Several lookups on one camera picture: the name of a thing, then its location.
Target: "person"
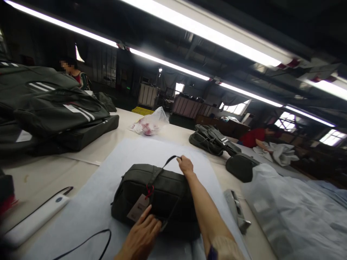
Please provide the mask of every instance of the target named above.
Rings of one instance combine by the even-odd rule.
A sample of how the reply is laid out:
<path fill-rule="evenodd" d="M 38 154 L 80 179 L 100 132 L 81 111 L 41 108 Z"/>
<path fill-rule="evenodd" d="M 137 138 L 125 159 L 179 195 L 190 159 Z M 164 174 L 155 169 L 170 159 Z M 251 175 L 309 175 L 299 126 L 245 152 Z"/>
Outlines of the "person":
<path fill-rule="evenodd" d="M 78 64 L 76 59 L 66 57 L 60 60 L 60 64 L 62 68 L 70 74 L 78 83 L 81 85 L 80 89 L 82 90 L 90 90 L 90 80 L 87 77 L 87 74 L 78 70 Z"/>
<path fill-rule="evenodd" d="M 249 148 L 259 146 L 265 151 L 273 153 L 273 151 L 268 150 L 268 148 L 263 144 L 263 141 L 265 141 L 266 136 L 275 135 L 278 131 L 279 127 L 275 124 L 267 125 L 266 128 L 256 128 L 241 136 L 237 143 Z"/>
<path fill-rule="evenodd" d="M 191 190 L 207 260 L 244 260 L 235 239 L 220 216 L 216 205 L 184 155 L 177 158 Z M 162 223 L 149 215 L 151 205 L 129 232 L 114 260 L 145 260 L 151 253 Z"/>

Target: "white table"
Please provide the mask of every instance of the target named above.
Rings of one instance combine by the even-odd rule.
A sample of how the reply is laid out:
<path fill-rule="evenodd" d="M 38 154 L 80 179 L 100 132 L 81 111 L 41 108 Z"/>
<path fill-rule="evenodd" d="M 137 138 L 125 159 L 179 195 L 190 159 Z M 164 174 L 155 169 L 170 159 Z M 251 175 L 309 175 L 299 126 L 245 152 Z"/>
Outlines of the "white table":
<path fill-rule="evenodd" d="M 115 114 L 120 116 L 118 129 L 104 134 L 80 152 L 39 158 L 26 157 L 21 160 L 8 162 L 3 167 L 5 174 L 13 176 L 16 197 L 20 201 L 15 208 L 7 213 L 4 221 L 5 229 L 13 227 L 55 192 L 67 186 L 74 186 L 74 189 L 68 195 L 69 197 L 74 196 L 123 138 L 136 139 L 140 137 L 138 134 L 128 130 L 128 127 L 140 119 L 141 115 L 122 109 L 117 109 Z M 175 125 L 167 125 L 154 138 L 196 148 L 188 141 L 192 133 L 192 130 Z M 243 152 L 247 152 L 247 154 L 253 152 L 248 149 L 242 147 Z M 225 161 L 230 156 L 226 152 L 221 157 L 210 154 L 207 154 L 207 156 L 222 190 L 233 189 L 236 192 L 240 199 L 244 216 L 252 222 L 252 225 L 247 230 L 247 234 L 244 236 L 252 258 L 254 260 L 276 259 L 265 235 L 243 199 L 240 188 L 241 182 L 225 169 Z M 274 168 L 278 167 L 271 162 L 267 163 L 273 165 Z M 18 249 L 19 256 L 28 250 L 55 218 L 56 216 Z"/>

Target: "clear plastic bag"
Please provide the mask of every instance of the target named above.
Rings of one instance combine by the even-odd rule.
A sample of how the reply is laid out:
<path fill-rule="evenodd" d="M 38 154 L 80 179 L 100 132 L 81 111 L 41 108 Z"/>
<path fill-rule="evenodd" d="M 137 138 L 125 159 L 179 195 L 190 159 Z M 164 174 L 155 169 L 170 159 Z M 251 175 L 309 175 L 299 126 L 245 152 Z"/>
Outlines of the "clear plastic bag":
<path fill-rule="evenodd" d="M 138 134 L 156 135 L 167 124 L 169 124 L 169 120 L 163 107 L 158 107 L 153 114 L 146 115 L 131 125 L 130 130 Z"/>

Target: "ceiling light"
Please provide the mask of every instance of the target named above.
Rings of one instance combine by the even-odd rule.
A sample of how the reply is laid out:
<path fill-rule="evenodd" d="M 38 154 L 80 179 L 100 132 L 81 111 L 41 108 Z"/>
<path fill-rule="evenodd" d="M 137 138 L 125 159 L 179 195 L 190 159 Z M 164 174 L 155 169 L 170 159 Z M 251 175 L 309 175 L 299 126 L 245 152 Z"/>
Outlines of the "ceiling light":
<path fill-rule="evenodd" d="M 328 123 L 328 122 L 326 122 L 326 121 L 323 121 L 323 120 L 321 120 L 321 119 L 319 119 L 319 118 L 317 118 L 317 117 L 314 117 L 314 116 L 312 116 L 312 115 L 310 115 L 310 114 L 307 114 L 307 113 L 302 112 L 302 111 L 300 111 L 300 110 L 297 110 L 297 109 L 295 109 L 295 108 L 292 108 L 292 107 L 289 107 L 289 106 L 285 106 L 285 108 L 287 108 L 287 109 L 289 109 L 289 110 L 292 110 L 292 111 L 294 111 L 294 112 L 296 112 L 296 113 L 299 113 L 299 114 L 301 114 L 301 115 L 303 115 L 303 116 L 306 116 L 306 117 L 308 117 L 308 118 L 311 118 L 311 119 L 313 119 L 313 120 L 316 120 L 317 122 L 322 123 L 322 124 L 324 124 L 324 125 L 327 125 L 327 126 L 330 126 L 330 127 L 335 127 L 335 125 L 333 125 L 333 124 L 331 124 L 331 123 Z"/>
<path fill-rule="evenodd" d="M 265 66 L 276 67 L 293 60 L 284 50 L 189 3 L 168 0 L 121 1 Z"/>
<path fill-rule="evenodd" d="M 27 8 L 27 7 L 23 6 L 23 5 L 20 5 L 20 4 L 17 4 L 15 2 L 12 2 L 10 0 L 4 0 L 4 1 L 6 3 L 8 3 L 9 5 L 13 6 L 14 8 L 20 10 L 20 11 L 23 11 L 25 13 L 31 14 L 31 15 L 33 15 L 35 17 L 38 17 L 38 18 L 40 18 L 42 20 L 45 20 L 45 21 L 50 22 L 50 23 L 53 23 L 55 25 L 61 26 L 61 27 L 65 28 L 65 29 L 68 29 L 68 30 L 74 31 L 76 33 L 82 34 L 84 36 L 87 36 L 87 37 L 92 38 L 94 40 L 97 40 L 99 42 L 102 42 L 102 43 L 111 45 L 111 46 L 113 46 L 115 48 L 118 48 L 117 43 L 115 43 L 115 42 L 113 42 L 111 40 L 108 40 L 106 38 L 98 36 L 98 35 L 96 35 L 94 33 L 85 31 L 85 30 L 83 30 L 81 28 L 75 27 L 75 26 L 70 25 L 68 23 L 62 22 L 62 21 L 57 20 L 55 18 L 49 17 L 47 15 L 41 14 L 41 13 L 36 12 L 36 11 L 34 11 L 34 10 L 30 9 L 30 8 Z"/>
<path fill-rule="evenodd" d="M 314 82 L 309 79 L 303 79 L 303 82 L 310 84 L 313 87 L 316 87 L 324 92 L 347 100 L 347 84 L 340 80 L 335 80 L 334 82 L 328 82 L 321 80 L 319 82 Z"/>
<path fill-rule="evenodd" d="M 149 59 L 149 60 L 158 62 L 158 63 L 160 63 L 160 64 L 162 64 L 162 65 L 165 65 L 165 66 L 171 67 L 171 68 L 173 68 L 173 69 L 182 71 L 182 72 L 184 72 L 184 73 L 187 73 L 187 74 L 189 74 L 189 75 L 195 76 L 195 77 L 197 77 L 197 78 L 200 78 L 200 79 L 203 79 L 203 80 L 206 80 L 206 81 L 210 79 L 209 77 L 206 77 L 206 76 L 203 76 L 203 75 L 198 74 L 198 73 L 196 73 L 196 72 L 193 72 L 193 71 L 191 71 L 191 70 L 187 70 L 187 69 L 185 69 L 185 68 L 179 67 L 179 66 L 177 66 L 177 65 L 175 65 L 175 64 L 172 64 L 172 63 L 169 63 L 169 62 L 167 62 L 167 61 L 163 61 L 163 60 L 161 60 L 161 59 L 158 59 L 158 58 L 156 58 L 156 57 L 150 56 L 150 55 L 148 55 L 148 54 L 145 54 L 145 53 L 143 53 L 143 52 L 137 51 L 137 50 L 135 50 L 135 49 L 130 48 L 130 51 L 131 51 L 133 54 L 136 54 L 136 55 L 141 56 L 141 57 L 143 57 L 143 58 L 147 58 L 147 59 Z"/>
<path fill-rule="evenodd" d="M 275 106 L 275 107 L 282 107 L 281 104 L 278 104 L 278 103 L 276 103 L 276 102 L 273 102 L 273 101 L 271 101 L 271 100 L 269 100 L 269 99 L 266 99 L 266 98 L 263 98 L 263 97 L 261 97 L 261 96 L 252 94 L 252 93 L 250 93 L 250 92 L 244 91 L 244 90 L 239 89 L 239 88 L 237 88 L 237 87 L 233 87 L 233 86 L 228 85 L 228 84 L 225 84 L 225 83 L 221 83 L 220 85 L 223 86 L 223 87 L 225 87 L 225 88 L 228 88 L 228 89 L 230 89 L 230 90 L 232 90 L 232 91 L 236 91 L 236 92 L 238 92 L 238 93 L 241 93 L 241 94 L 243 94 L 243 95 L 245 95 L 245 96 L 249 96 L 249 97 L 251 97 L 251 98 L 258 99 L 258 100 L 260 100 L 260 101 L 263 101 L 263 102 L 268 103 L 268 104 L 270 104 L 270 105 L 273 105 L 273 106 Z"/>

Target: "yellow crate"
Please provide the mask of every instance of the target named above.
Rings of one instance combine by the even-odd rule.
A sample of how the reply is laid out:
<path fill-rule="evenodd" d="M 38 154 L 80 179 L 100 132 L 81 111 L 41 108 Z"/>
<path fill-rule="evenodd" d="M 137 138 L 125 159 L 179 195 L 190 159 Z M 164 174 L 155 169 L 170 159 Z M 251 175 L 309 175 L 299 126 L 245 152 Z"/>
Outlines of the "yellow crate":
<path fill-rule="evenodd" d="M 131 110 L 131 112 L 146 116 L 148 114 L 153 114 L 154 111 L 149 110 L 149 109 L 145 109 L 145 108 L 141 108 L 141 107 L 135 107 L 133 110 Z"/>

